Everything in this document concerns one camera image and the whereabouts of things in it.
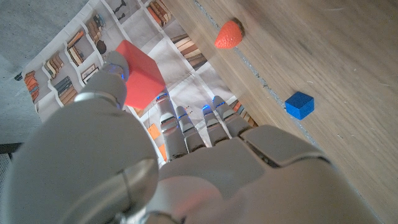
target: gray floor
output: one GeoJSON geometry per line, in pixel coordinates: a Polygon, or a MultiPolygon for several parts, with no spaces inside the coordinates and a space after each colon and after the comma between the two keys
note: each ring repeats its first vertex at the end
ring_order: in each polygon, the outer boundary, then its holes
{"type": "Polygon", "coordinates": [[[88,0],[0,0],[0,144],[24,142],[41,120],[14,77],[88,0]]]}

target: red cube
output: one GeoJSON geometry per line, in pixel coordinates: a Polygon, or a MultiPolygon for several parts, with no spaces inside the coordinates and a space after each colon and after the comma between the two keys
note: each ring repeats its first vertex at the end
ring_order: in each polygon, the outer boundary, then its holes
{"type": "Polygon", "coordinates": [[[125,104],[144,109],[162,90],[165,83],[156,62],[130,43],[123,40],[116,49],[129,64],[125,104]]]}

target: blue cube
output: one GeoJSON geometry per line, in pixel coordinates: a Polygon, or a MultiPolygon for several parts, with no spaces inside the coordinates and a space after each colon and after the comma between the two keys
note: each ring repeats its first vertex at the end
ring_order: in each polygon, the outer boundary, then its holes
{"type": "Polygon", "coordinates": [[[312,96],[298,91],[285,101],[285,106],[286,112],[302,120],[313,111],[314,101],[312,96]]]}

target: wooden table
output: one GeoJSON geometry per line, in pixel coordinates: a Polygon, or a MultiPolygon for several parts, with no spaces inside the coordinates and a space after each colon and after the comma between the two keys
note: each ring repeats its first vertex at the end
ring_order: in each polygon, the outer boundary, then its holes
{"type": "Polygon", "coordinates": [[[255,121],[319,146],[382,221],[398,223],[397,1],[163,1],[255,121]],[[243,23],[239,50],[214,47],[209,16],[243,23]],[[281,106],[296,91],[315,98],[301,122],[281,106]]]}

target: strawberry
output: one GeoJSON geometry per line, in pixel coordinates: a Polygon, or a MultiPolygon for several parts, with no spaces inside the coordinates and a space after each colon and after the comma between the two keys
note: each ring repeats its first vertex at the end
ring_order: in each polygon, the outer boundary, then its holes
{"type": "Polygon", "coordinates": [[[222,26],[214,45],[219,49],[231,49],[242,41],[243,35],[242,23],[237,19],[230,20],[222,26]]]}

